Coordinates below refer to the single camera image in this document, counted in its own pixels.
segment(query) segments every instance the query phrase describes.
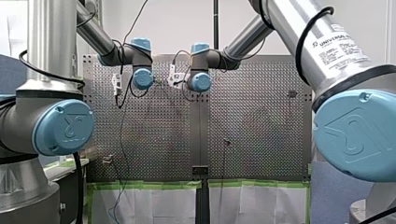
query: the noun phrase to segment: blue cover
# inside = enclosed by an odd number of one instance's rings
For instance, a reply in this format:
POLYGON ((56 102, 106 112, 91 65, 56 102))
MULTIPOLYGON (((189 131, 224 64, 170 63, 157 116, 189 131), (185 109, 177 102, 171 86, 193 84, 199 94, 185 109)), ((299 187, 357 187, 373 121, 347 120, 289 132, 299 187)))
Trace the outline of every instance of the blue cover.
POLYGON ((347 175, 396 181, 396 95, 354 90, 334 95, 315 116, 314 137, 326 160, 347 175))
POLYGON ((197 54, 209 50, 209 44, 196 43, 191 47, 191 54, 197 54))
POLYGON ((151 42, 147 38, 135 37, 132 40, 132 45, 134 45, 136 47, 139 47, 141 49, 145 49, 145 50, 151 51, 151 42))
POLYGON ((139 68, 134 72, 133 81, 139 90, 147 90, 154 83, 154 75, 146 68, 139 68))
POLYGON ((207 73, 198 73, 192 78, 192 90, 198 92, 208 91, 212 86, 212 80, 207 73))
POLYGON ((93 132, 93 113, 79 100, 61 101, 38 120, 32 142, 39 154, 69 155, 82 150, 93 132))

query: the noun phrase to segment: wire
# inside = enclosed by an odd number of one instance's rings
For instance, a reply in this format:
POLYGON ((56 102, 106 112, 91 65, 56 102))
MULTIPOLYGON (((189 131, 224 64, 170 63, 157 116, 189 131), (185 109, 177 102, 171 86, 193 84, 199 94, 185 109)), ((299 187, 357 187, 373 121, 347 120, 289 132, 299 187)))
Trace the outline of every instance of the wire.
POLYGON ((122 43, 122 44, 125 44, 126 38, 128 37, 128 35, 131 34, 132 30, 134 29, 134 26, 136 25, 136 22, 137 22, 137 20, 139 19, 140 15, 142 14, 142 11, 143 11, 143 9, 145 8, 146 3, 147 3, 148 1, 149 1, 149 0, 146 0, 145 3, 143 3, 142 7, 140 8, 139 13, 138 13, 137 16, 136 16, 136 19, 134 19, 134 23, 132 24, 131 29, 129 30, 129 32, 128 32, 128 33, 126 34, 126 36, 124 37, 124 40, 123 40, 123 43, 122 43))
POLYGON ((82 215, 84 213, 84 176, 82 174, 81 161, 79 160, 78 152, 73 153, 76 164, 77 183, 78 183, 78 207, 76 224, 83 224, 82 215))
POLYGON ((79 24, 77 25, 77 28, 79 28, 79 27, 81 27, 81 26, 87 24, 89 21, 91 21, 93 18, 95 18, 95 16, 96 16, 96 9, 95 9, 95 11, 94 11, 93 13, 90 14, 90 17, 89 17, 87 20, 85 20, 85 21, 79 23, 79 24))
POLYGON ((366 220, 364 220, 363 222, 359 223, 359 224, 369 224, 369 223, 373 223, 375 221, 378 221, 379 219, 383 218, 383 217, 387 217, 391 214, 396 213, 396 207, 392 207, 380 214, 377 214, 373 217, 367 218, 366 220))
POLYGON ((128 43, 124 43, 123 46, 128 46, 128 47, 130 47, 130 48, 132 48, 132 49, 135 49, 135 50, 139 51, 140 53, 144 54, 144 55, 151 61, 151 63, 153 63, 151 56, 149 56, 149 54, 147 54, 147 53, 146 53, 145 51, 143 51, 142 49, 137 48, 136 46, 134 46, 134 45, 132 45, 132 44, 128 44, 128 43))
POLYGON ((265 19, 265 13, 264 13, 264 9, 262 6, 262 0, 259 0, 259 11, 260 11, 260 16, 262 16, 262 21, 264 22, 264 24, 266 26, 268 26, 268 28, 275 30, 274 26, 267 19, 265 19))
MULTIPOLYGON (((137 20, 139 19, 140 15, 142 14, 142 11, 143 11, 143 9, 144 9, 144 7, 145 7, 145 5, 146 5, 146 3, 147 3, 148 1, 149 1, 149 0, 146 0, 145 3, 143 4, 143 6, 140 8, 140 11, 139 11, 139 13, 138 13, 137 16, 136 16, 136 19, 134 19, 134 23, 133 23, 131 29, 130 29, 129 32, 125 35, 122 44, 121 44, 120 41, 118 41, 118 40, 113 40, 113 41, 119 43, 119 45, 120 45, 120 47, 121 47, 121 51, 122 51, 122 60, 120 60, 120 62, 121 62, 120 74, 121 74, 121 75, 122 75, 123 66, 124 66, 124 61, 123 61, 123 59, 124 59, 124 57, 125 57, 124 46, 125 46, 125 45, 127 45, 127 46, 132 46, 132 45, 129 45, 129 44, 125 44, 126 38, 127 38, 128 35, 132 32, 132 30, 134 29, 134 26, 136 25, 136 22, 137 22, 137 20)), ((137 50, 140 51, 141 53, 143 53, 143 54, 145 54, 146 56, 148 56, 148 57, 150 58, 151 62, 152 62, 151 57, 150 57, 149 55, 147 55, 146 52, 144 52, 143 50, 140 50, 140 49, 138 49, 138 48, 135 48, 135 49, 137 49, 137 50)), ((116 96, 116 104, 117 104, 117 107, 118 107, 119 109, 121 109, 121 108, 124 106, 124 104, 125 104, 126 97, 127 97, 127 95, 128 95, 128 90, 130 90, 132 96, 133 96, 133 97, 136 97, 136 98, 140 98, 140 97, 145 96, 145 95, 148 93, 148 91, 149 91, 149 90, 146 90, 145 93, 143 93, 141 96, 136 96, 136 95, 133 93, 132 87, 131 87, 131 83, 132 83, 132 81, 133 81, 133 78, 134 78, 134 75, 131 75, 131 77, 130 77, 130 79, 129 79, 129 81, 128 81, 128 87, 127 87, 127 90, 126 90, 126 92, 125 92, 125 94, 124 94, 124 98, 123 98, 123 100, 122 100, 121 105, 118 105, 118 96, 116 96)), ((123 128, 123 123, 124 123, 125 116, 126 116, 126 111, 127 111, 127 105, 125 105, 125 107, 124 107, 124 113, 123 113, 122 120, 121 120, 121 124, 120 124, 120 146, 121 146, 121 151, 122 151, 123 157, 124 157, 125 162, 126 162, 126 164, 127 164, 128 175, 129 175, 129 174, 131 173, 131 168, 130 168, 130 164, 129 164, 129 162, 128 162, 128 157, 127 157, 127 155, 126 155, 126 153, 125 153, 125 149, 124 149, 124 146, 123 146, 123 143, 122 143, 122 128, 123 128)), ((117 198, 117 200, 116 200, 116 203, 114 204, 114 206, 113 206, 113 208, 112 208, 112 209, 113 209, 113 216, 110 215, 110 216, 113 218, 113 220, 116 221, 117 224, 120 224, 120 223, 119 223, 119 221, 118 221, 118 219, 117 219, 116 210, 117 210, 117 207, 118 207, 118 205, 119 205, 119 203, 120 203, 120 197, 121 197, 122 193, 123 193, 124 190, 125 190, 126 183, 127 183, 127 181, 124 181, 124 185, 123 185, 123 187, 122 187, 122 186, 121 186, 121 179, 120 179, 120 193, 119 193, 119 196, 118 196, 118 198, 117 198)))
POLYGON ((247 56, 245 58, 235 58, 235 57, 232 57, 232 56, 228 55, 227 48, 223 52, 224 52, 225 56, 227 58, 229 58, 229 59, 232 59, 234 61, 244 61, 244 60, 251 59, 254 56, 256 56, 262 50, 262 47, 264 46, 264 43, 265 43, 265 39, 262 41, 262 45, 259 47, 259 49, 255 53, 253 53, 253 54, 251 54, 251 55, 249 55, 249 56, 247 56))
POLYGON ((120 41, 116 40, 116 39, 112 39, 113 42, 116 42, 117 44, 119 44, 119 48, 121 49, 121 56, 120 56, 120 51, 118 53, 118 57, 119 57, 119 61, 121 63, 121 67, 120 67, 120 75, 122 75, 123 73, 123 66, 124 66, 124 59, 125 59, 125 48, 123 47, 123 45, 121 44, 120 41))
POLYGON ((177 53, 176 53, 176 55, 175 55, 175 57, 174 57, 174 59, 172 60, 172 64, 176 64, 176 59, 177 59, 177 56, 180 54, 180 53, 185 53, 185 54, 187 54, 187 55, 191 55, 190 53, 188 53, 186 50, 184 50, 184 49, 181 49, 181 50, 179 50, 177 53))
POLYGON ((303 66, 302 66, 302 53, 303 53, 303 47, 304 47, 304 42, 306 40, 306 37, 308 36, 309 32, 311 31, 312 27, 314 27, 315 23, 322 18, 323 16, 327 14, 333 14, 334 13, 334 8, 333 7, 325 7, 323 8, 317 15, 315 15, 305 26, 303 32, 301 33, 300 39, 298 40, 297 44, 297 49, 296 49, 296 55, 295 55, 295 60, 296 60, 296 67, 297 67, 297 72, 300 77, 300 79, 305 82, 306 85, 309 86, 308 81, 306 80, 304 76, 304 71, 303 71, 303 66))
POLYGON ((21 61, 21 63, 23 63, 26 67, 32 69, 33 71, 35 71, 35 72, 37 72, 37 73, 39 73, 39 74, 41 74, 41 75, 43 75, 43 76, 46 76, 46 77, 57 78, 57 79, 60 79, 60 80, 69 81, 69 82, 74 82, 74 83, 80 84, 81 86, 79 87, 79 89, 81 89, 81 88, 83 88, 83 87, 85 86, 85 82, 84 82, 83 80, 74 79, 74 78, 68 78, 68 77, 61 77, 61 76, 54 75, 54 74, 52 74, 52 73, 43 71, 43 70, 41 70, 41 69, 35 67, 34 65, 28 63, 27 61, 25 61, 25 60, 23 59, 23 56, 24 56, 25 54, 27 54, 27 49, 20 53, 20 61, 21 61))

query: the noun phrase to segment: metal pegboard wall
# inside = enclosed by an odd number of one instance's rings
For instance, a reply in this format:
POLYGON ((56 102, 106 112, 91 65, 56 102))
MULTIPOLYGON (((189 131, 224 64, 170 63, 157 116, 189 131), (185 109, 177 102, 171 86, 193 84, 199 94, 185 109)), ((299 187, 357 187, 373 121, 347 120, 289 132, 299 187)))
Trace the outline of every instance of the metal pegboard wall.
POLYGON ((213 80, 209 178, 306 180, 311 91, 292 58, 256 56, 213 80))
MULTIPOLYGON (((178 90, 162 83, 169 74, 172 57, 154 57, 156 83, 146 96, 130 96, 123 109, 116 107, 111 85, 112 75, 120 68, 105 67, 93 56, 86 57, 91 58, 84 59, 84 78, 91 85, 84 93, 91 96, 89 103, 95 114, 94 147, 88 153, 92 159, 89 181, 191 179, 190 105, 178 90), (127 161, 120 145, 124 111, 122 145, 127 161), (109 155, 113 155, 113 164, 103 164, 102 158, 109 155)), ((187 61, 179 65, 187 68, 187 61)), ((132 73, 132 66, 125 66, 124 71, 132 73)), ((122 78, 124 90, 129 77, 122 78)))

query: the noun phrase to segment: black cable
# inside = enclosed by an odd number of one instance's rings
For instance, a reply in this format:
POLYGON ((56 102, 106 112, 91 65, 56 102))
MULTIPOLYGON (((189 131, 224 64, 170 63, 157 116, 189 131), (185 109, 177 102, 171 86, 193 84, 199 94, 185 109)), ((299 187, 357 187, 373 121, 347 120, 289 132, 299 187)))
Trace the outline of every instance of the black cable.
POLYGON ((81 161, 79 160, 78 152, 73 153, 76 163, 77 182, 78 182, 78 207, 76 224, 83 224, 82 215, 84 213, 84 176, 82 175, 81 161))
POLYGON ((181 50, 179 50, 179 51, 176 53, 174 59, 172 60, 172 64, 176 64, 177 56, 178 56, 180 53, 182 53, 182 52, 185 53, 185 54, 187 54, 187 55, 190 55, 186 50, 181 49, 181 50))
POLYGON ((79 23, 79 24, 77 25, 77 28, 79 28, 79 27, 81 27, 81 26, 87 24, 87 22, 91 21, 93 18, 95 18, 95 16, 96 16, 96 9, 95 9, 95 11, 94 11, 93 13, 91 13, 91 16, 90 16, 87 20, 85 20, 85 21, 79 23))
POLYGON ((134 46, 134 45, 132 45, 132 44, 128 44, 128 43, 124 43, 123 45, 124 45, 124 46, 126 45, 126 46, 128 46, 128 47, 130 47, 130 48, 133 48, 133 49, 139 51, 140 53, 144 54, 144 55, 151 61, 151 63, 153 63, 151 56, 149 56, 149 55, 148 55, 145 51, 143 51, 142 49, 137 48, 136 46, 134 46))
POLYGON ((359 224, 369 224, 369 223, 373 223, 375 221, 378 221, 379 219, 383 218, 383 217, 387 217, 391 214, 396 213, 396 207, 392 207, 380 214, 377 214, 373 217, 367 218, 366 220, 364 220, 363 222, 359 223, 359 224))
POLYGON ((148 1, 149 1, 149 0, 146 0, 145 3, 143 3, 142 7, 140 8, 139 13, 138 13, 137 16, 136 16, 136 19, 134 19, 134 23, 132 24, 131 29, 129 30, 129 32, 128 32, 128 33, 126 34, 126 36, 124 37, 124 40, 123 40, 123 43, 122 43, 122 44, 125 44, 126 38, 128 37, 128 35, 131 34, 132 30, 134 29, 134 26, 136 25, 136 22, 137 22, 137 20, 139 19, 140 15, 142 14, 142 11, 143 11, 143 9, 145 8, 146 3, 147 3, 148 1))
POLYGON ((245 57, 245 58, 235 58, 235 57, 233 57, 233 56, 228 55, 228 53, 227 53, 227 48, 226 48, 223 52, 224 52, 224 54, 225 54, 225 56, 226 56, 227 58, 229 58, 229 59, 231 59, 231 60, 234 60, 234 61, 237 61, 237 62, 240 62, 240 61, 244 61, 244 60, 247 60, 247 59, 251 59, 251 58, 253 58, 254 56, 256 56, 256 55, 262 50, 262 47, 264 46, 264 43, 265 43, 265 39, 262 41, 262 45, 259 47, 259 49, 258 49, 255 53, 253 53, 253 54, 251 54, 251 55, 248 55, 248 56, 245 57))
POLYGON ((121 63, 121 67, 120 67, 120 75, 122 75, 123 73, 123 66, 124 66, 124 59, 125 59, 125 49, 123 47, 123 45, 121 44, 120 41, 116 40, 116 39, 112 39, 113 42, 116 42, 117 44, 119 44, 119 49, 121 49, 121 56, 120 56, 120 51, 118 50, 118 57, 119 57, 119 61, 121 63))
POLYGON ((274 26, 267 19, 265 19, 265 13, 264 13, 264 9, 262 6, 262 0, 259 0, 259 11, 260 11, 260 16, 262 16, 262 21, 264 22, 264 24, 266 26, 268 26, 268 28, 275 30, 274 26))
POLYGON ((300 79, 302 79, 303 82, 305 82, 305 84, 308 86, 309 86, 309 83, 304 76, 303 66, 301 64, 304 42, 305 42, 306 37, 308 36, 309 32, 311 31, 312 27, 314 27, 315 23, 323 16, 325 16, 327 14, 332 15, 333 13, 334 13, 333 7, 323 8, 317 15, 315 15, 313 18, 311 18, 311 20, 308 22, 308 24, 305 26, 303 32, 301 33, 300 39, 298 40, 296 55, 295 55, 297 72, 298 72, 300 79))
POLYGON ((43 75, 43 76, 46 76, 46 77, 52 77, 52 78, 57 78, 57 79, 64 80, 64 81, 69 81, 69 82, 74 82, 74 83, 77 83, 77 84, 81 84, 81 86, 79 87, 79 89, 81 89, 81 88, 83 88, 83 87, 85 86, 85 82, 84 82, 83 80, 74 79, 74 78, 68 78, 68 77, 60 77, 60 76, 54 75, 54 74, 52 74, 52 73, 43 71, 43 70, 37 68, 36 66, 34 66, 34 65, 30 64, 30 63, 28 63, 27 61, 25 61, 25 60, 23 59, 23 56, 24 56, 26 53, 27 53, 27 49, 20 53, 20 61, 21 61, 21 63, 23 63, 26 67, 32 69, 33 71, 35 71, 35 72, 37 72, 37 73, 39 73, 39 74, 41 74, 41 75, 43 75))

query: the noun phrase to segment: robotic arm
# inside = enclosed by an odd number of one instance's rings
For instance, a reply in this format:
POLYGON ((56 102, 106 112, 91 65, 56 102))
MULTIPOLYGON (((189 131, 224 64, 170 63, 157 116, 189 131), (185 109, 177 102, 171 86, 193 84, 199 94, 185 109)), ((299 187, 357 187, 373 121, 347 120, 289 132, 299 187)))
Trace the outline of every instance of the robotic arm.
POLYGON ((192 47, 190 90, 209 90, 208 68, 236 69, 236 59, 274 28, 316 95, 314 137, 323 156, 358 179, 396 181, 396 67, 371 61, 334 21, 332 7, 315 0, 250 3, 261 15, 223 52, 203 44, 192 47))
MULTIPOLYGON (((138 89, 146 90, 153 83, 150 42, 135 38, 116 47, 76 2, 29 0, 27 60, 20 56, 29 67, 27 80, 16 95, 0 95, 0 220, 4 223, 60 223, 64 206, 60 206, 59 186, 48 181, 37 157, 77 155, 93 132, 92 110, 81 101, 77 85, 84 82, 72 72, 77 32, 98 52, 102 64, 131 64, 138 89)), ((82 181, 78 187, 82 193, 82 181)))
POLYGON ((131 64, 134 67, 134 85, 147 90, 154 82, 152 75, 151 43, 146 38, 134 38, 131 44, 116 46, 114 41, 95 21, 90 12, 78 1, 78 34, 98 53, 104 66, 131 64))

